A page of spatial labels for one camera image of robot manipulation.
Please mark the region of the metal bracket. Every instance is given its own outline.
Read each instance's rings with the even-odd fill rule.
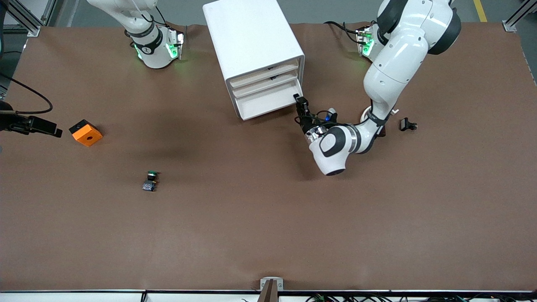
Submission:
[[[278,302],[278,291],[280,290],[279,284],[281,284],[282,290],[284,289],[284,280],[278,277],[267,277],[261,279],[262,289],[259,294],[257,302]]]
[[[34,32],[30,32],[30,31],[28,31],[28,35],[27,35],[27,37],[28,37],[28,38],[35,38],[35,37],[38,37],[40,31],[41,31],[41,26],[38,26],[38,27],[37,27],[37,31],[34,31]]]
[[[503,20],[502,25],[504,26],[504,30],[506,32],[517,32],[517,27],[515,25],[509,26],[507,24],[507,20]]]
[[[283,278],[280,278],[280,277],[265,277],[265,278],[262,278],[261,281],[259,281],[259,284],[260,284],[260,289],[259,290],[263,290],[263,287],[265,286],[265,283],[267,281],[269,281],[270,279],[274,280],[276,282],[276,288],[278,289],[278,291],[283,291],[284,290],[284,279]]]
[[[507,20],[503,20],[502,24],[505,31],[507,32],[516,32],[517,28],[515,25],[522,18],[526,17],[529,13],[534,12],[537,9],[537,0],[524,0],[522,5],[517,9],[516,12]]]

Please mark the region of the black clip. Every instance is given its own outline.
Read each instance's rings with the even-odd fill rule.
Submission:
[[[402,119],[401,124],[399,125],[399,130],[401,131],[406,131],[407,129],[415,131],[417,128],[418,124],[409,122],[408,118]]]

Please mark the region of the small black object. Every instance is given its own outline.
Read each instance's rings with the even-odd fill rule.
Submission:
[[[147,180],[143,182],[142,189],[144,191],[154,192],[157,188],[157,176],[158,172],[149,171],[147,172]]]
[[[401,131],[405,131],[407,129],[415,131],[417,128],[418,128],[418,124],[409,122],[408,118],[402,119],[401,124],[399,125],[399,130]]]
[[[0,110],[12,111],[10,104],[0,101]],[[29,135],[30,133],[42,133],[60,138],[61,129],[56,128],[56,124],[46,119],[35,116],[21,116],[14,113],[0,114],[0,131],[13,131],[20,134]]]

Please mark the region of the black connector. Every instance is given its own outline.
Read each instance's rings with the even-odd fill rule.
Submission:
[[[147,172],[147,180],[143,182],[142,190],[154,192],[155,189],[157,188],[157,183],[158,183],[157,176],[158,176],[158,172],[156,171]]]
[[[401,131],[406,131],[407,129],[415,131],[417,128],[418,128],[418,124],[409,122],[408,118],[402,119],[399,125],[399,130]]]
[[[315,127],[315,116],[309,111],[308,100],[299,94],[293,95],[296,101],[296,112],[299,115],[299,124],[305,134],[311,128]]]

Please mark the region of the yellow floor line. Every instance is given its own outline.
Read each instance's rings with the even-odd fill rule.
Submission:
[[[479,16],[479,21],[487,22],[487,17],[485,16],[485,11],[483,10],[483,5],[481,4],[481,0],[474,0],[474,5],[477,11],[477,15]]]

